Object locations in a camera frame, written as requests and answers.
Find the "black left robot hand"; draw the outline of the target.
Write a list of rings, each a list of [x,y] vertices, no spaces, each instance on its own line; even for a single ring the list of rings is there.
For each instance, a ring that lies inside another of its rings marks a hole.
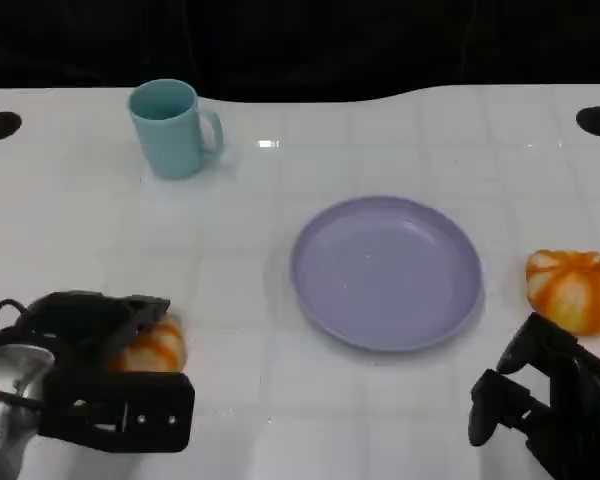
[[[167,313],[160,297],[54,292],[29,305],[26,332],[55,356],[38,433],[109,453],[175,453],[190,439],[195,390],[183,373],[112,364]]]

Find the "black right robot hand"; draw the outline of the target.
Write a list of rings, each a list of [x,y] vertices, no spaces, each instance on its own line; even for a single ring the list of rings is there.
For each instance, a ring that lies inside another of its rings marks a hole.
[[[549,380],[550,401],[534,398],[512,374],[530,365]],[[516,332],[497,366],[471,390],[468,438],[487,443],[497,427],[515,429],[553,479],[600,479],[600,358],[538,313]]]

